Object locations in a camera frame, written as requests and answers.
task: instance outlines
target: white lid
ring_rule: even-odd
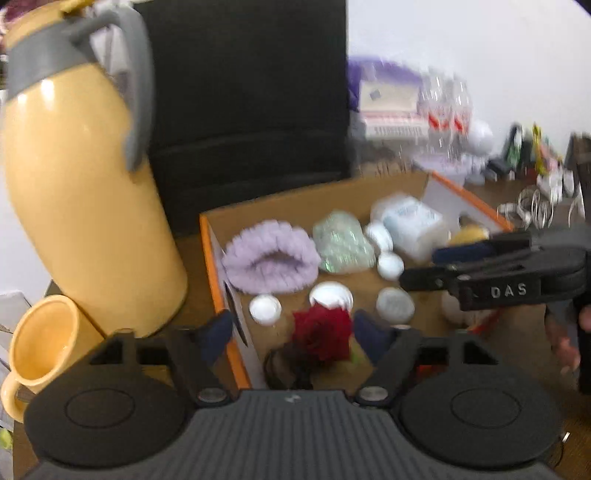
[[[281,316],[281,303],[273,295],[258,295],[251,300],[248,310],[255,322],[270,326]]]
[[[394,248],[392,236],[383,223],[371,222],[365,226],[363,232],[367,238],[377,245],[380,252],[391,252]]]
[[[353,294],[343,284],[335,281],[319,283],[310,292],[310,305],[318,302],[329,309],[341,307],[347,311],[353,309]]]
[[[412,298],[400,288],[381,290],[375,306],[380,317],[394,325],[407,323],[414,315]]]
[[[395,281],[404,271],[404,261],[393,252],[383,252],[378,258],[378,273],[386,280]]]

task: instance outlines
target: human hand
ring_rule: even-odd
[[[591,332],[591,305],[586,306],[579,313],[579,324],[583,330]],[[566,373],[578,369],[581,356],[579,350],[571,345],[565,325],[556,322],[552,315],[547,315],[545,328],[546,337],[548,337],[552,351],[562,365],[561,372]]]

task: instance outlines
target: yellow thermos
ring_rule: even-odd
[[[112,24],[127,47],[131,111],[90,47],[91,33]],[[83,18],[53,2],[5,41],[2,146],[17,216],[62,292],[103,333],[154,333],[180,308],[187,274],[144,154],[154,79],[140,14]]]

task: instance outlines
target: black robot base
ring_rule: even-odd
[[[229,316],[214,323],[231,332]],[[556,405],[470,334],[398,331],[352,397],[232,398],[199,338],[117,334],[52,382],[25,412],[40,458],[26,479],[558,479],[547,465],[561,432]],[[146,364],[167,365],[174,387],[144,375]],[[444,371],[418,381],[418,367],[434,364]]]

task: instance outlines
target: round pad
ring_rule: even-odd
[[[95,365],[62,375],[25,411],[39,457],[84,468],[113,468],[153,455],[180,434],[187,409],[176,391],[121,368]]]
[[[418,384],[402,400],[400,420],[421,450],[487,470],[544,459],[561,430],[560,413],[541,387],[492,365],[462,365]]]

